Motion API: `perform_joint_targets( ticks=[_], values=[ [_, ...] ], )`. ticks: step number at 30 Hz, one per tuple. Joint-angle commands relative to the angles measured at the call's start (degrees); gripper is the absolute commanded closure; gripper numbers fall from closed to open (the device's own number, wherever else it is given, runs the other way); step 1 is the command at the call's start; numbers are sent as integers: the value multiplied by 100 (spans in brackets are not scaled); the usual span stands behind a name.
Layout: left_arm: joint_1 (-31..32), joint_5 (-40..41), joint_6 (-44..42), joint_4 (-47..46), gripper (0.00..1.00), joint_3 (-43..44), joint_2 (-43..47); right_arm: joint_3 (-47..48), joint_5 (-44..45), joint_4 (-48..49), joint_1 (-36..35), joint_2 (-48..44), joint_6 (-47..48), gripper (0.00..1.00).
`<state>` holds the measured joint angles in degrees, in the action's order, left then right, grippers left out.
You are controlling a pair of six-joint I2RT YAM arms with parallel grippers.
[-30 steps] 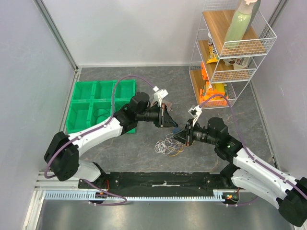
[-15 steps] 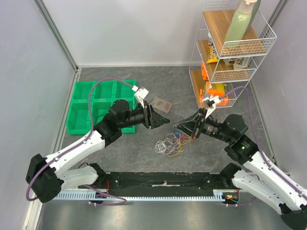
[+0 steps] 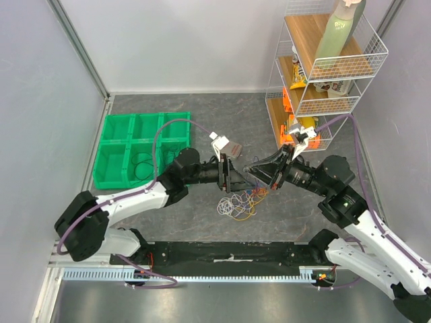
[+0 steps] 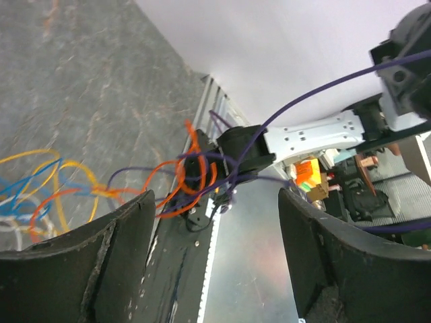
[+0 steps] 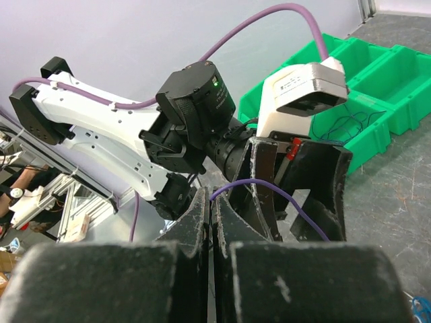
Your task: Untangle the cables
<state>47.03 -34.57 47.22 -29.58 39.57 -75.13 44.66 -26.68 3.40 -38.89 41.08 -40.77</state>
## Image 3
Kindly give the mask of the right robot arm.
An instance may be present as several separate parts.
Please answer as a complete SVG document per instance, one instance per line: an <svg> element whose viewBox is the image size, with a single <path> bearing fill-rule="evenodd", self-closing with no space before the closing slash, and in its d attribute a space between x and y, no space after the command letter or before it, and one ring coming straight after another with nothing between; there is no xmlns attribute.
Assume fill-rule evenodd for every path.
<svg viewBox="0 0 431 323"><path fill-rule="evenodd" d="M430 263L398 238L350 186L355 175L346 158L331 155L314 168L294 146L283 145L243 170L273 189L290 183L321 196L318 207L323 216L374 254L357 252L344 239L324 230L320 235L325 241L308 248L310 260L345 267L386 294L409 321L430 321Z"/></svg>

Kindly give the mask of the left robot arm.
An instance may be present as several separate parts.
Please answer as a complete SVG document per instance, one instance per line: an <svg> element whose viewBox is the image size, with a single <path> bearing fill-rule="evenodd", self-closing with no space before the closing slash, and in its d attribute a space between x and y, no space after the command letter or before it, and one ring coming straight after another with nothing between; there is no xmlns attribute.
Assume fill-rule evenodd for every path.
<svg viewBox="0 0 431 323"><path fill-rule="evenodd" d="M116 194L94 196L80 192L54 225L60 237L57 252L75 262L96 254L120 254L132 264L147 259L147 247L137 230L113 225L138 213L169 207L189 193L191 184L215 183L225 193L253 187L224 154L202 162L193 148L180 151L154 182Z"/></svg>

